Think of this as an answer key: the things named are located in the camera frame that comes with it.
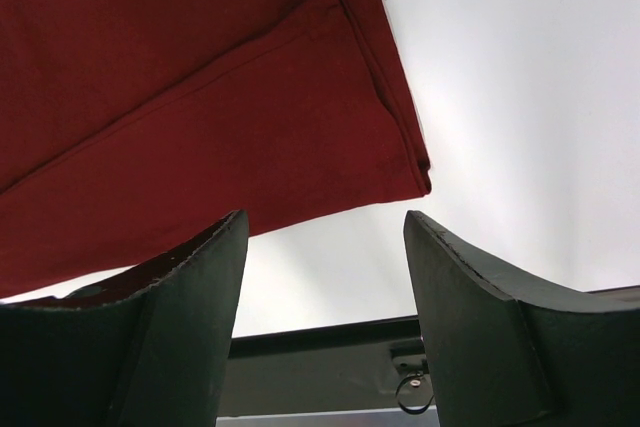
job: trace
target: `dark green object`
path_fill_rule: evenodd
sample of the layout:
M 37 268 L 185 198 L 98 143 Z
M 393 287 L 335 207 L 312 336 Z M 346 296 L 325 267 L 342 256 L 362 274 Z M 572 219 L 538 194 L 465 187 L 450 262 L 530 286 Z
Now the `dark green object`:
M 638 304 L 535 277 L 420 212 L 404 235 L 443 427 L 640 425 Z
M 0 425 L 214 425 L 247 240 L 232 213 L 66 299 L 0 306 Z

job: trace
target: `black metal frame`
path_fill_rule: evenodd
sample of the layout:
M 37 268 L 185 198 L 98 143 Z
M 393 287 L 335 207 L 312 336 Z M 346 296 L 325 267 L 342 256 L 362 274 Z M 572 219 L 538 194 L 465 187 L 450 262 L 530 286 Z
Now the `black metal frame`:
M 640 286 L 592 293 L 640 301 Z M 397 407 L 398 384 L 426 360 L 420 335 L 418 317 L 410 316 L 233 339 L 218 415 Z M 402 402 L 420 406 L 430 395 L 429 385 L 409 388 Z

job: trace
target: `gray surface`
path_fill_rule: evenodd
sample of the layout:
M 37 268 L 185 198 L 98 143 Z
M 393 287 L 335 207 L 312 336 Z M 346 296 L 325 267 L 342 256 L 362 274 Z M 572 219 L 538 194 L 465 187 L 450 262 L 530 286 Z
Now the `gray surface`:
M 218 419 L 218 427 L 439 427 L 435 407 L 422 415 L 399 409 L 290 416 Z

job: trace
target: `white background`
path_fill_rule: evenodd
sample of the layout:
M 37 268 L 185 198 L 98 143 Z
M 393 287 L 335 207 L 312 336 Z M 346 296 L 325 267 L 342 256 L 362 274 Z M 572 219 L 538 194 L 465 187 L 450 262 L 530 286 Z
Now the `white background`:
M 234 335 L 413 314 L 408 209 L 572 288 L 640 284 L 640 0 L 383 1 L 433 194 L 252 238 Z

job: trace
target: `red cloth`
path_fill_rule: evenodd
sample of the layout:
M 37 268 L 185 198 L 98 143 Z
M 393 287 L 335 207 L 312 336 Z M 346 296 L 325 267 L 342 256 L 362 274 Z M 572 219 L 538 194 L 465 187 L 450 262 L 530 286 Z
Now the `red cloth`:
M 0 29 L 0 298 L 232 209 L 259 234 L 429 191 L 380 0 L 0 0 Z

